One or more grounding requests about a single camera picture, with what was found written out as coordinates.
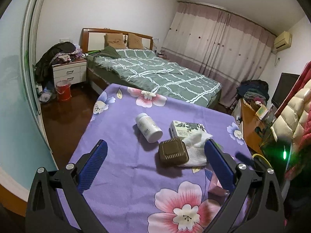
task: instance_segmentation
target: pile of clothes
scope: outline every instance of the pile of clothes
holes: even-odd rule
[[[247,80],[237,88],[236,99],[244,98],[247,102],[260,101],[265,106],[269,100],[268,83],[262,80]]]
[[[35,66],[35,80],[42,85],[43,92],[39,96],[42,103],[47,103],[56,97],[52,66],[68,63],[72,60],[85,57],[82,49],[71,43],[64,42],[52,46]]]
[[[52,46],[38,61],[35,67],[35,80],[44,87],[53,79],[52,65],[70,62],[82,56],[82,50],[76,49],[71,42],[58,43]]]

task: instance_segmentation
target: white cloth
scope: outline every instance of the white cloth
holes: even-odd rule
[[[205,142],[212,137],[213,136],[211,134],[201,130],[192,133],[188,137],[185,137],[183,142],[189,155],[189,161],[180,166],[205,166],[207,160],[204,153],[204,145]]]

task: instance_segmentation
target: black jacket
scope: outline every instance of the black jacket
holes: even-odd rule
[[[71,53],[76,47],[71,42],[58,43],[52,46],[38,61],[35,70],[36,82],[42,83],[49,77],[49,68],[52,58],[59,52]]]
[[[244,97],[244,94],[249,89],[257,89],[259,90],[262,95],[266,98],[266,100],[269,100],[269,86],[268,83],[263,80],[246,80],[242,81],[241,85],[237,87],[237,97],[236,99],[240,99]]]

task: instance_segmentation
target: curtain rod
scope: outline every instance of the curtain rod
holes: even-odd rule
[[[251,23],[254,23],[255,25],[258,25],[258,26],[264,28],[267,32],[270,32],[272,35],[274,35],[274,36],[277,37],[276,34],[274,34],[272,31],[268,30],[267,28],[263,27],[262,25],[260,25],[260,24],[258,24],[258,23],[256,23],[256,22],[254,22],[254,21],[252,21],[252,20],[250,20],[250,19],[248,19],[248,18],[246,18],[246,17],[244,17],[244,16],[241,16],[241,15],[239,15],[239,14],[236,14],[236,13],[234,13],[234,12],[231,12],[231,11],[229,11],[229,10],[225,10],[225,9],[222,9],[222,8],[219,8],[219,7],[216,7],[216,6],[212,6],[212,5],[207,5],[207,4],[204,4],[204,3],[192,2],[192,1],[177,0],[177,2],[191,3],[191,4],[196,4],[196,5],[203,5],[203,6],[207,6],[207,7],[210,7],[210,8],[214,8],[214,9],[218,9],[218,10],[222,10],[222,11],[228,12],[228,13],[230,13],[230,14],[233,14],[233,15],[235,15],[235,16],[241,17],[241,18],[243,18],[243,19],[245,19],[245,20],[247,20],[247,21],[249,21],[249,22],[251,22]]]

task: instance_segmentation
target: television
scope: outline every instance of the television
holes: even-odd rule
[[[275,107],[279,108],[281,106],[282,102],[288,96],[298,78],[298,74],[281,74],[279,83],[271,99],[271,102]]]

